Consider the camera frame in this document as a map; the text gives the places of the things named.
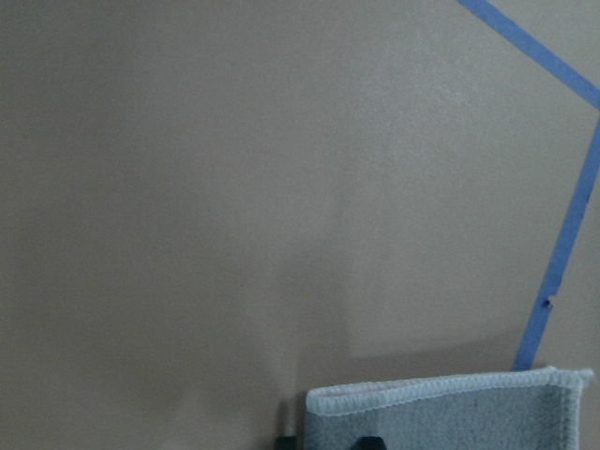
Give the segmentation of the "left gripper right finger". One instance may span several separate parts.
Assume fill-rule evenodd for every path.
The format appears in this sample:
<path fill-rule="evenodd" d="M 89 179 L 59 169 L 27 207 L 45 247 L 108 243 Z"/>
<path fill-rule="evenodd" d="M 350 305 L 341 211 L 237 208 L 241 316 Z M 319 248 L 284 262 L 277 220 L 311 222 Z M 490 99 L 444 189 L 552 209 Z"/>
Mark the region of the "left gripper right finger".
<path fill-rule="evenodd" d="M 384 450 L 384 440 L 380 436 L 363 436 L 354 443 L 354 450 Z"/>

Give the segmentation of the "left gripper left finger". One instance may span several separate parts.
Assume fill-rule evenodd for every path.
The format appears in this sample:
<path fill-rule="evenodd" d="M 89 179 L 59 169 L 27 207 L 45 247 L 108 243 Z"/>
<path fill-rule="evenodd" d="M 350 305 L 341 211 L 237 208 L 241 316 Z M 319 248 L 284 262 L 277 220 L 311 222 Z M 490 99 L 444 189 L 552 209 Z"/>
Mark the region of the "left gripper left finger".
<path fill-rule="evenodd" d="M 295 450 L 295 437 L 278 436 L 275 439 L 275 450 Z"/>

